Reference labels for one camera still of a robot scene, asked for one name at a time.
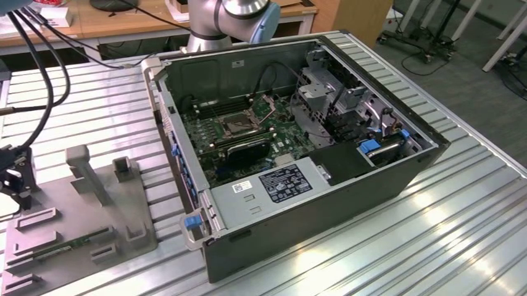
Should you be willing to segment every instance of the white label sticker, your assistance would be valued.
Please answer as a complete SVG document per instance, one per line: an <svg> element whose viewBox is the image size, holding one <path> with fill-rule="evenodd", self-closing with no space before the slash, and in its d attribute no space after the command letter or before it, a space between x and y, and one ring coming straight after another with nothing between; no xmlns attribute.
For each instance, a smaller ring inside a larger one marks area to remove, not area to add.
<svg viewBox="0 0 527 296"><path fill-rule="evenodd" d="M243 181L241 183L237 183L232 185L233 193L239 193L243 190L251 189L252 185L249 181Z"/></svg>
<svg viewBox="0 0 527 296"><path fill-rule="evenodd" d="M232 62L232 68L240 68L245 65L245 61L244 60L237 60L235 62Z"/></svg>

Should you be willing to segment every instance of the green circuit board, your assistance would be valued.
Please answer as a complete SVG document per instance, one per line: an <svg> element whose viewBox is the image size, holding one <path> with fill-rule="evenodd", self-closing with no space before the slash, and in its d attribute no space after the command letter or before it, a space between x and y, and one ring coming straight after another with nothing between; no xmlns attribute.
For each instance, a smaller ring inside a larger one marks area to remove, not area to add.
<svg viewBox="0 0 527 296"><path fill-rule="evenodd" d="M313 144L304 137L303 129L292 120L287 98L275 96L272 113L268 99L264 96L256 97L248 109L212 118L197 119L195 114L183 115L185 130L211 187L273 168L275 158L281 155L291 154L296 160L315 150ZM271 141L267 157L249 166L225 170L225 150L259 139Z"/></svg>

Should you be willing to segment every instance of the table leg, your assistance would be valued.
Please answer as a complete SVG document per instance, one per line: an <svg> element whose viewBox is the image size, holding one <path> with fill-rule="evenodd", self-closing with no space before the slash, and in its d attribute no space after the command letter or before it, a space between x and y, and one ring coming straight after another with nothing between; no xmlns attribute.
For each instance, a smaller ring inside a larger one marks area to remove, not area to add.
<svg viewBox="0 0 527 296"><path fill-rule="evenodd" d="M297 29L299 35L305 35L311 33L311 27L313 26L313 14L307 14L303 17L303 21L300 22L300 28Z"/></svg>
<svg viewBox="0 0 527 296"><path fill-rule="evenodd" d="M97 39L85 39L85 40L81 40L81 42L88 44L91 47L95 47L96 49L97 49L97 47L100 45ZM84 48L85 54L91 58L93 58L96 60L103 60L103 57L100 56L100 53L97 51L95 51L93 49L91 49L91 48L88 48L85 46L83 48Z"/></svg>
<svg viewBox="0 0 527 296"><path fill-rule="evenodd" d="M423 23L420 23L420 27L422 28L427 28L428 27L428 24L431 22L431 18L434 17L435 12L438 11L439 4L442 4L442 0L435 0L434 3L431 4L427 16L424 17Z"/></svg>
<svg viewBox="0 0 527 296"><path fill-rule="evenodd" d="M519 23L516 29L514 30L511 36L503 42L499 50L496 51L496 53L494 54L494 56L488 60L486 66L483 67L483 71L488 72L492 69L494 65L502 59L504 53L507 52L507 49L511 47L514 41L516 41L516 39L519 37L519 34L523 33L526 27L527 27L527 15L526 15L523 21Z"/></svg>
<svg viewBox="0 0 527 296"><path fill-rule="evenodd" d="M522 6L522 8L519 9L518 13L515 14L512 20L508 22L507 27L503 29L502 34L498 36L499 40L503 40L503 38L506 37L506 35L508 34L508 32L511 32L514 26L518 26L518 21L520 20L523 14L526 13L527 10L527 2L526 4Z"/></svg>
<svg viewBox="0 0 527 296"><path fill-rule="evenodd" d="M406 26L408 26L408 23L410 23L410 20L412 19L415 8L418 8L419 2L420 2L420 0L414 0L412 3L410 3L408 11L406 12L406 15L404 15L404 18L402 21L402 25L399 26L402 31L404 31Z"/></svg>
<svg viewBox="0 0 527 296"><path fill-rule="evenodd" d="M462 35L463 32L464 32L464 29L467 29L468 23L470 23L470 21L472 20L475 14L476 14L476 11L478 11L480 2L482 2L482 0L475 0L475 2L474 2L474 4L472 4L472 7L470 8L470 10L468 10L468 12L467 12L467 15L466 15L464 18L463 18L463 21L462 21L462 23L459 24L459 27L458 27L458 29L456 29L455 32L454 32L454 35L452 35L452 38L451 38L454 42L458 41L460 35Z"/></svg>

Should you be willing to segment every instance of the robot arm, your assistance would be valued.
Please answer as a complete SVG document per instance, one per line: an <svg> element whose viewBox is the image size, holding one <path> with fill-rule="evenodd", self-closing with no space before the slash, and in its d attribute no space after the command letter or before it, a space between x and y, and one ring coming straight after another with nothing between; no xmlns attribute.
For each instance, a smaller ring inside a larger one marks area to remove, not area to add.
<svg viewBox="0 0 527 296"><path fill-rule="evenodd" d="M0 16L5 15L9 11L28 6L33 0L8 0L0 1Z"/></svg>
<svg viewBox="0 0 527 296"><path fill-rule="evenodd" d="M189 0L191 38L187 52L231 46L229 36L251 44L271 40L280 6L269 0Z"/></svg>

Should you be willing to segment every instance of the aluminum table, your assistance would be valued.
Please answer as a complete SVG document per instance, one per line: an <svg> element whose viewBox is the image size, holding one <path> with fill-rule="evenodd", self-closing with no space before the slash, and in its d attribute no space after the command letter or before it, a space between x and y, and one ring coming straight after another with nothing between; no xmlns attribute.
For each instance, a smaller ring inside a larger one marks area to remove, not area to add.
<svg viewBox="0 0 527 296"><path fill-rule="evenodd" d="M47 295L527 293L526 168L354 36L325 35L452 142L435 165L399 197L209 284L201 253L185 249L177 226L184 210L140 69L71 66L72 95L53 109L33 145L37 179L69 174L64 149L77 144L88 144L95 167L124 155L136 159L160 243L151 253ZM63 84L60 70L49 73L53 84ZM44 96L37 71L19 72L3 87L0 104L43 104ZM40 112L3 117L0 144L20 143L39 117Z"/></svg>

